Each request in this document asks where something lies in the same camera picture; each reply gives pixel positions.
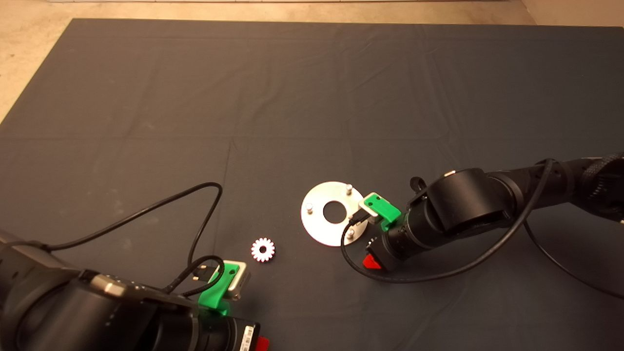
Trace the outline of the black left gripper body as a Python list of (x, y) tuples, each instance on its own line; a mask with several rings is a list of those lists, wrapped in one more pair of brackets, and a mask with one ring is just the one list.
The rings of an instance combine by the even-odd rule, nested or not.
[(259, 338), (259, 323), (243, 318), (227, 317), (227, 350), (255, 351)]

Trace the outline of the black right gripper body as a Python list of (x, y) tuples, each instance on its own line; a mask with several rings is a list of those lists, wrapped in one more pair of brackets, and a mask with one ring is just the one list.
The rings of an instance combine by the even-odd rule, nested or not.
[(382, 270), (393, 272), (404, 264), (406, 259), (399, 255), (399, 252), (392, 248), (387, 233), (381, 233), (372, 237), (367, 245), (366, 251)]

